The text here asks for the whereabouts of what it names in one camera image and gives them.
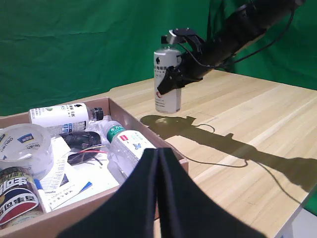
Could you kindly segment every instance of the white can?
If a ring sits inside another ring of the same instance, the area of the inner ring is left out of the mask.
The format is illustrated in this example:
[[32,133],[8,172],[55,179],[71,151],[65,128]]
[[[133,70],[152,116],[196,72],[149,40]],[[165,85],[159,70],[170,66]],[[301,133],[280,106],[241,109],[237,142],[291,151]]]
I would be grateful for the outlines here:
[[158,86],[165,76],[166,69],[181,63],[181,54],[179,50],[173,48],[159,49],[154,52],[155,108],[160,113],[171,114],[180,110],[181,89],[174,89],[161,95]]

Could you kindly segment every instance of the black bottle cap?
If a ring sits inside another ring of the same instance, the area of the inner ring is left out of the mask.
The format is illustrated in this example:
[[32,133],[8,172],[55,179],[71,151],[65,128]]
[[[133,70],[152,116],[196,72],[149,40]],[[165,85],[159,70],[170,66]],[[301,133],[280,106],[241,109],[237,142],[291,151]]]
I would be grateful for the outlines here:
[[102,108],[94,108],[96,113],[96,120],[102,120],[104,119],[104,111]]

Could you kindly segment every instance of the robotic arm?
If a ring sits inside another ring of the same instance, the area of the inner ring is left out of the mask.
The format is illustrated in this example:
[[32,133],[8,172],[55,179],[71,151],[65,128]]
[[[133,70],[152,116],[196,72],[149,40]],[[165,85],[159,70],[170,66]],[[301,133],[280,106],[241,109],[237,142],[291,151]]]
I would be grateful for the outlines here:
[[[292,22],[294,11],[305,1],[251,0],[250,3],[241,6],[231,14],[226,19],[223,29],[207,42],[190,28],[170,30],[168,35],[162,36],[162,44],[179,44],[182,46],[181,43],[187,42],[192,51],[184,48],[186,52],[181,55],[181,64],[167,68],[164,79],[158,86],[159,93],[164,95],[173,89],[183,88],[189,83],[198,82],[212,69],[226,66],[224,62],[228,58],[260,39],[271,26],[287,14],[291,14],[286,31]],[[265,48],[273,45],[279,38]]]

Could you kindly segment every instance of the bottle label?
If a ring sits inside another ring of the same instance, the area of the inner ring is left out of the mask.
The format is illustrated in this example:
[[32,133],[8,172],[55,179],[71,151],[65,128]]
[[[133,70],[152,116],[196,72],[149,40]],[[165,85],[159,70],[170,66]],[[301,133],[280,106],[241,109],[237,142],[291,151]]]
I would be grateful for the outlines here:
[[49,131],[50,135],[60,135],[63,133],[71,133],[73,131],[82,131],[85,129],[85,121],[47,127],[47,130]]
[[112,139],[115,135],[117,135],[119,132],[124,131],[125,128],[120,125],[113,126],[107,133],[107,140],[111,143]]
[[29,111],[30,123],[48,127],[51,135],[86,129],[89,116],[84,103],[67,104]]
[[141,159],[146,148],[153,148],[155,146],[136,130],[126,130],[121,132],[118,137],[119,141],[124,144],[137,158]]

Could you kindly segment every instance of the receipt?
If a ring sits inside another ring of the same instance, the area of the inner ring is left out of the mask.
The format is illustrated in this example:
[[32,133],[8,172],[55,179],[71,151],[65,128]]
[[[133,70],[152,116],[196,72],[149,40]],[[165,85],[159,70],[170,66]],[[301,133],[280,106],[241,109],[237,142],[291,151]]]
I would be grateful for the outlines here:
[[52,138],[52,151],[54,159],[53,168],[41,179],[41,185],[45,192],[55,191],[59,188],[65,174],[65,165],[70,148],[62,137],[57,136]]

